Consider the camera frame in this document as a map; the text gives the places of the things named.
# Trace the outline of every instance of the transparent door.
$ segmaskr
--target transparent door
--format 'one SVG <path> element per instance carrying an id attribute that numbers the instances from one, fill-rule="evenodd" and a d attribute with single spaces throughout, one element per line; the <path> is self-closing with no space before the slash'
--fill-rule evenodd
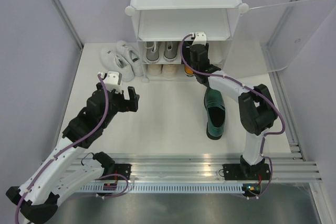
<path id="1" fill-rule="evenodd" d="M 239 17 L 224 71 L 239 78 L 284 69 L 335 5 L 307 0 L 250 9 Z"/>

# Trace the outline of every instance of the gray shoe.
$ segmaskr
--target gray shoe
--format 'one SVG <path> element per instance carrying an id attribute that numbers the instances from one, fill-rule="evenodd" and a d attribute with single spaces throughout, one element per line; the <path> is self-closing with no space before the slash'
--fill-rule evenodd
<path id="1" fill-rule="evenodd" d="M 163 57 L 166 61 L 173 61 L 177 56 L 178 41 L 167 41 L 164 45 Z"/>
<path id="2" fill-rule="evenodd" d="M 159 60 L 159 42 L 145 42 L 146 58 L 150 63 L 156 63 Z"/>

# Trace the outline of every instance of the perforated metal strip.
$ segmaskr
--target perforated metal strip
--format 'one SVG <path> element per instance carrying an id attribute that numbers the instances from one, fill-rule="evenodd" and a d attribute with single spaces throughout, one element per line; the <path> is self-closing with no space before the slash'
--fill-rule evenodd
<path id="1" fill-rule="evenodd" d="M 83 186 L 79 193 L 119 193 L 125 189 L 126 184 L 120 184 L 116 190 L 104 190 L 103 183 L 89 183 Z M 242 194 L 242 184 L 224 183 L 133 183 L 129 185 L 129 193 L 160 193 L 160 194 Z"/>

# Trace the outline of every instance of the shoe rack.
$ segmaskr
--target shoe rack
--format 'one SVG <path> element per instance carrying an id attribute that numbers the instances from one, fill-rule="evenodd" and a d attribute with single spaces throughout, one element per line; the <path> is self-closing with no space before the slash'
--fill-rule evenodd
<path id="1" fill-rule="evenodd" d="M 209 43 L 210 62 L 224 63 L 241 3 L 242 0 L 131 0 L 125 12 L 131 16 L 134 33 L 138 39 L 144 70 L 143 82 L 195 80 L 195 77 L 185 74 L 179 50 L 172 62 L 167 62 L 163 57 L 165 41 L 181 41 L 191 32 L 205 32 Z M 160 57 L 155 64 L 177 64 L 178 71 L 175 77 L 164 78 L 162 75 L 148 74 L 150 62 L 146 60 L 146 41 L 160 42 Z"/>

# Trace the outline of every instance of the green shoe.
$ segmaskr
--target green shoe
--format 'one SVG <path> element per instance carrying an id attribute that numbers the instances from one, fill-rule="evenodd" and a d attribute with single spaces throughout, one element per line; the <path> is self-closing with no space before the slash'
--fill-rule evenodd
<path id="1" fill-rule="evenodd" d="M 212 140 L 222 137 L 225 123 L 225 105 L 222 94 L 207 88 L 204 95 L 204 107 L 208 115 L 206 135 Z"/>

